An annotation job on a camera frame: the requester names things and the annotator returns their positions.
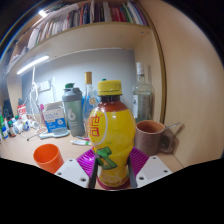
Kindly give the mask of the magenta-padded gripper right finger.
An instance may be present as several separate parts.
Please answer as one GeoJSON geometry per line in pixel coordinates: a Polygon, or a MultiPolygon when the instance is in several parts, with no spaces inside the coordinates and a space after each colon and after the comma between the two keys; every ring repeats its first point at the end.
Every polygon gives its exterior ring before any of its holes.
{"type": "Polygon", "coordinates": [[[144,187],[172,173],[158,156],[147,156],[137,148],[133,148],[129,154],[128,170],[133,189],[144,187]]]}

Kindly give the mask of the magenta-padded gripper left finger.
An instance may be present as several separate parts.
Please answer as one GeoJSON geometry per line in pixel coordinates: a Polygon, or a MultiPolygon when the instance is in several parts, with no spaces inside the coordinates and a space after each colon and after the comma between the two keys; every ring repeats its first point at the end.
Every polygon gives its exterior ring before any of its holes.
{"type": "Polygon", "coordinates": [[[96,185],[98,163],[92,149],[77,159],[69,158],[55,173],[67,181],[84,188],[94,189],[96,185]]]}

